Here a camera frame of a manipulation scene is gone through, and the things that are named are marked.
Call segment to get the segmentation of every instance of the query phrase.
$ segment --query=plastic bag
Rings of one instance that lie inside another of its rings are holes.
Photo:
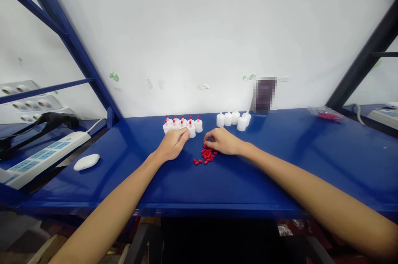
[[[341,120],[344,116],[329,107],[307,107],[307,110],[314,116],[328,119],[328,120]]]

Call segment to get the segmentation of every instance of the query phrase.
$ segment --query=white mouse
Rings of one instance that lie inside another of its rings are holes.
[[[92,167],[100,159],[99,157],[100,157],[99,154],[92,154],[92,155],[88,155],[83,158],[80,158],[73,166],[73,169],[75,171],[81,171],[81,170],[87,169],[89,167]]]
[[[386,104],[386,107],[389,107],[391,109],[398,109],[398,102],[389,102]]]

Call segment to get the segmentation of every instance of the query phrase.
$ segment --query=blue workbench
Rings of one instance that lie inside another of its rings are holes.
[[[135,215],[296,218],[305,214],[245,159],[219,153],[208,165],[195,166],[192,159],[200,157],[205,133],[216,127],[216,114],[201,114],[201,119],[203,133],[159,169]],[[22,202],[20,210],[40,215],[89,214],[157,148],[164,136],[163,120],[122,119],[81,155],[99,153],[101,159],[94,167],[76,172],[72,163]],[[227,129],[397,220],[397,139],[350,119],[317,118],[306,109],[254,114],[245,132],[236,126]]]

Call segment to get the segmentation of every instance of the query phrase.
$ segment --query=wall socket panel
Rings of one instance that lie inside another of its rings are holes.
[[[1,89],[2,93],[6,94],[6,95],[23,93],[23,92],[35,90],[38,88],[39,87],[32,80],[0,84],[0,89]]]
[[[12,106],[20,112],[49,111],[60,109],[62,107],[51,94],[33,96],[23,100],[18,100],[13,102]]]
[[[19,117],[21,120],[21,123],[28,123],[32,124],[34,123],[37,119],[40,118],[41,114],[48,113],[49,111],[29,111],[29,112],[24,112],[24,113],[19,113]],[[61,108],[58,110],[52,110],[51,112],[54,113],[65,113],[65,114],[72,114],[75,115],[75,113],[70,109],[70,108]]]

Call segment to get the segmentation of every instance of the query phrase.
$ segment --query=person's left hand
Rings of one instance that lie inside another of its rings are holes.
[[[177,130],[169,130],[154,154],[162,162],[175,159],[180,155],[182,147],[184,147],[186,141],[189,140],[190,134],[191,133],[186,127]]]

